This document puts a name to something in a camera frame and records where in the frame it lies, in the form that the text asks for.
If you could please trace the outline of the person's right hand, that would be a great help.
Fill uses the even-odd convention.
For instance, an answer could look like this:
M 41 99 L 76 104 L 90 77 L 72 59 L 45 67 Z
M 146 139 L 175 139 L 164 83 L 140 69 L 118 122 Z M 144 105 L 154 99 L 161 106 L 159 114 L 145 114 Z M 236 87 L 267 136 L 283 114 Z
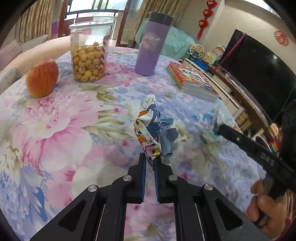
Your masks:
M 274 201 L 271 197 L 265 195 L 262 180 L 255 182 L 250 192 L 255 194 L 245 211 L 245 215 L 252 222 L 259 220 L 259 211 L 261 210 L 268 216 L 267 221 L 259 224 L 260 230 L 265 233 L 270 240 L 277 240 L 285 229 L 285 220 L 287 217 L 287 194 L 285 193 L 281 202 Z

